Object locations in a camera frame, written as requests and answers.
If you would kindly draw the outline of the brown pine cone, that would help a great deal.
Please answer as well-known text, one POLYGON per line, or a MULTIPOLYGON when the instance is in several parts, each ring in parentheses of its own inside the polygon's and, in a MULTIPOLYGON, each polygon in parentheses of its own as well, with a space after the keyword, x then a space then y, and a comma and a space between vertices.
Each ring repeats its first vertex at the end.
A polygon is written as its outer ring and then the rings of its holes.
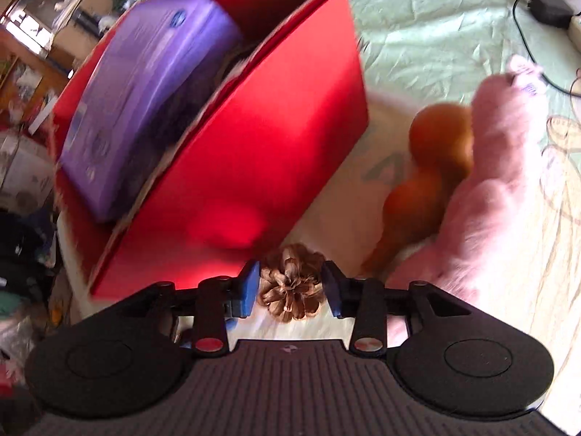
POLYGON ((325 257, 301 243, 289 244, 260 262, 257 304, 281 323, 315 316, 325 301, 325 257))

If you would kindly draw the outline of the pink plush toy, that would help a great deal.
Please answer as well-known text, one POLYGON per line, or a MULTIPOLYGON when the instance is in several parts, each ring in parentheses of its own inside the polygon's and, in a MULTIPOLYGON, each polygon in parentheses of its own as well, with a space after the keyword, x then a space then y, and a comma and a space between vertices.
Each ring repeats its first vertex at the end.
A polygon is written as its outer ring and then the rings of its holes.
POLYGON ((424 280, 521 330, 531 329, 541 254, 540 141, 549 116, 542 69, 514 55, 470 104, 473 168, 439 231, 378 275, 390 288, 424 280))

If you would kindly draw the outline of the orange gourd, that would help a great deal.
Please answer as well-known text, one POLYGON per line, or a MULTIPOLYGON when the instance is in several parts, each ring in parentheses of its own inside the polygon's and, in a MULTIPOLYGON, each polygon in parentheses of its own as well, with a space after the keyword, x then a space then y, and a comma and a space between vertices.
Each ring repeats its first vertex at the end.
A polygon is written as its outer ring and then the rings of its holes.
POLYGON ((409 152, 413 171, 383 204, 382 235, 361 266, 364 275, 378 275, 406 247, 439 231, 453 192, 473 168, 470 107, 423 108, 409 129, 409 152))

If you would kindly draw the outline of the purple packet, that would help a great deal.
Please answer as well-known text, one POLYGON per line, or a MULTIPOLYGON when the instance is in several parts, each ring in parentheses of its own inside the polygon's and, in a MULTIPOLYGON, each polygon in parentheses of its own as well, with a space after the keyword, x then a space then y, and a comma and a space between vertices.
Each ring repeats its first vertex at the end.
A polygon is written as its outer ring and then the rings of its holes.
POLYGON ((125 14, 84 89, 60 157, 96 219, 110 221, 131 207, 241 41, 215 0, 145 0, 125 14))

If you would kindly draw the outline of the red cardboard box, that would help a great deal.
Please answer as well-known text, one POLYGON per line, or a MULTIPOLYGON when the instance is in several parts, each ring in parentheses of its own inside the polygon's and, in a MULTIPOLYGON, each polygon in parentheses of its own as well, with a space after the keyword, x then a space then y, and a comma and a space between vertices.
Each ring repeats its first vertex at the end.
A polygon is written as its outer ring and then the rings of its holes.
POLYGON ((55 173, 69 279, 92 300, 238 274, 284 240, 367 127, 349 0, 214 1, 254 50, 129 214, 99 223, 71 178, 55 173))

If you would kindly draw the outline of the light green bed sheet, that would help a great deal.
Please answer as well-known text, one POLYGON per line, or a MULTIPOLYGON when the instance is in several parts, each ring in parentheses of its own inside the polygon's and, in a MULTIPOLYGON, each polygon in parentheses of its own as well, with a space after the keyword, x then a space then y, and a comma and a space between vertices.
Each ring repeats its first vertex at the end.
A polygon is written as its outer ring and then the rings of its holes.
POLYGON ((513 53, 552 80, 552 111, 580 104, 580 55, 566 33, 538 23, 528 0, 350 0, 366 83, 418 100, 469 100, 513 53))

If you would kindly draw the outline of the white power strip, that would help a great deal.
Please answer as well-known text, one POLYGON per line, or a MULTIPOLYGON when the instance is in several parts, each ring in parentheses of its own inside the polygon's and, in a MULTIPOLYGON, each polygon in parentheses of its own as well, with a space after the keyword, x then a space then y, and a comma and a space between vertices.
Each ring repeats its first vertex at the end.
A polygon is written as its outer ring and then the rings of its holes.
POLYGON ((581 52, 581 16, 574 16, 567 30, 569 40, 578 52, 581 52))

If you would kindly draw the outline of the black power adapter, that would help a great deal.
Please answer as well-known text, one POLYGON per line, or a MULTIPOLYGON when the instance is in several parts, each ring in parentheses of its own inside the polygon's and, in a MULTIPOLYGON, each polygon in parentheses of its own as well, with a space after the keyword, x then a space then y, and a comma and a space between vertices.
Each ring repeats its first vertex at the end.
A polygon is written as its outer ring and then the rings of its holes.
POLYGON ((565 0, 529 0, 528 8, 539 23, 557 29, 568 29, 575 15, 565 0))

